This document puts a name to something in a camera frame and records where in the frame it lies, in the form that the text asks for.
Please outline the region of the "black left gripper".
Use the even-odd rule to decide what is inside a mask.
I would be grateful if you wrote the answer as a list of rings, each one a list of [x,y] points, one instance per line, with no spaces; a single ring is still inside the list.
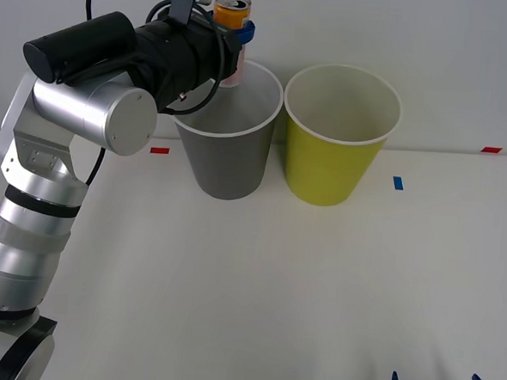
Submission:
[[[213,30],[198,19],[186,26],[159,20],[136,28],[139,82],[164,109],[218,73],[223,78],[235,73],[241,43],[248,44],[255,29],[252,20],[233,32],[224,27]]]

